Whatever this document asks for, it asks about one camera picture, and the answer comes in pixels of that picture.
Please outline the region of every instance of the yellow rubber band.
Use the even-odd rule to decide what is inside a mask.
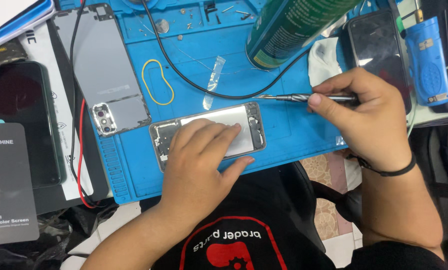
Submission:
[[[170,100],[169,102],[167,102],[167,103],[159,103],[159,102],[157,102],[157,101],[152,97],[152,94],[150,93],[149,87],[147,86],[146,80],[144,80],[144,69],[146,68],[147,64],[149,64],[150,62],[157,62],[157,64],[159,64],[159,66],[161,67],[161,75],[162,75],[162,78],[164,79],[164,82],[167,84],[167,86],[168,86],[168,87],[171,89],[171,91],[172,91],[172,98],[171,98],[171,100]],[[141,73],[141,76],[142,76],[142,81],[144,82],[144,85],[146,86],[147,92],[149,93],[149,96],[150,96],[150,98],[152,99],[152,101],[154,101],[155,103],[157,103],[157,104],[159,104],[159,105],[168,105],[168,104],[170,104],[170,103],[174,100],[174,90],[172,89],[171,85],[167,82],[167,80],[164,78],[164,71],[162,70],[162,66],[161,66],[161,63],[159,63],[159,61],[157,61],[157,60],[155,60],[155,59],[147,60],[147,62],[146,62],[146,63],[144,64],[144,66],[142,67],[142,73]]]

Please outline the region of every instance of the spray can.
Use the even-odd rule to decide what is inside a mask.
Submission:
[[[257,68],[276,68],[359,2],[268,0],[247,38],[247,57]]]

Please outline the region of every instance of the blue silicone repair mat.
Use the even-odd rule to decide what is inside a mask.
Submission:
[[[168,66],[155,35],[145,28],[146,26],[151,29],[151,26],[144,11],[130,9],[123,0],[89,0],[87,4],[101,2],[110,4],[115,12],[152,122],[205,112],[202,105],[204,93],[187,84]],[[78,0],[61,0],[60,3],[63,10],[79,5]],[[206,87],[211,70],[203,64],[212,69],[216,57],[221,56],[226,62],[217,92],[226,95],[245,95],[267,86],[292,60],[281,68],[262,71],[252,69],[253,66],[245,55],[247,35],[256,20],[255,15],[259,14],[264,3],[264,0],[217,1],[218,10],[209,14],[209,22],[204,14],[204,2],[195,0],[159,0],[151,12],[154,20],[165,19],[169,22],[169,32],[161,34],[162,43],[171,60],[185,76],[194,83]],[[234,7],[224,13],[221,12],[230,6]],[[185,9],[185,14],[181,14],[182,8]],[[254,16],[241,20],[243,15],[235,11],[249,12]],[[219,16],[221,24],[217,23],[216,15]],[[188,23],[192,23],[192,28],[187,28]],[[177,40],[178,35],[183,35],[181,41]],[[341,57],[342,53],[338,50],[338,58]],[[161,106],[154,103],[140,78],[142,66],[149,59],[161,62],[164,75],[174,89],[175,98],[169,105]],[[157,63],[151,62],[147,65],[144,77],[157,101],[165,103],[170,100],[171,91],[162,80]],[[266,93],[272,95],[311,93],[307,75],[307,57],[301,58]],[[256,99],[230,100],[215,97],[211,110],[249,101]],[[252,154],[256,162],[247,167],[245,174],[344,148],[342,145],[336,145],[339,131],[320,116],[308,113],[306,104],[272,100],[259,100],[258,103],[267,147]],[[117,203],[142,200],[161,194],[163,174],[159,170],[147,126],[108,138],[98,137],[96,133],[96,137]],[[228,167],[233,161],[234,158],[223,161],[220,169]]]

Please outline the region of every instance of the screwdriver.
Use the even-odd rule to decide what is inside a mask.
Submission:
[[[267,99],[267,100],[277,100],[277,101],[293,101],[293,102],[307,102],[311,94],[289,94],[289,95],[259,95],[253,97],[254,99]],[[359,98],[356,95],[328,95],[333,101],[336,102],[345,102],[349,103],[353,106],[357,106],[359,104]]]

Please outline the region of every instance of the hand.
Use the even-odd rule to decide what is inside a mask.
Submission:
[[[395,172],[412,158],[400,92],[362,68],[332,77],[312,89],[309,107],[334,124],[349,148],[379,171]],[[354,92],[361,105],[344,107],[325,95]]]
[[[227,196],[251,156],[238,158],[223,173],[217,167],[241,126],[196,119],[174,135],[158,207],[191,230]]]

